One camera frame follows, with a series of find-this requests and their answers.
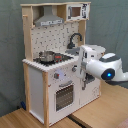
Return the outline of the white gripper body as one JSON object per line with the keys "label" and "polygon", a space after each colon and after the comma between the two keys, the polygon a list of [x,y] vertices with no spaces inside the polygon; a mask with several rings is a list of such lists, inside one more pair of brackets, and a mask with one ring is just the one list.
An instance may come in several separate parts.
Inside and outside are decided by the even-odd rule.
{"label": "white gripper body", "polygon": [[82,45],[79,51],[79,58],[77,63],[77,76],[80,79],[86,77],[86,65],[91,59],[97,58],[97,52],[91,47]]}

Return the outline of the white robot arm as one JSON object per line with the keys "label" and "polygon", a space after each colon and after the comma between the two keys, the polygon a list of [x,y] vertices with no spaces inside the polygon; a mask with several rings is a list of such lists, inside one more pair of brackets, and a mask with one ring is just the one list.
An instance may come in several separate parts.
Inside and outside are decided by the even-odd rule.
{"label": "white robot arm", "polygon": [[105,54],[105,48],[97,45],[80,47],[76,75],[84,79],[86,74],[110,85],[128,82],[128,72],[123,72],[121,58],[115,53]]}

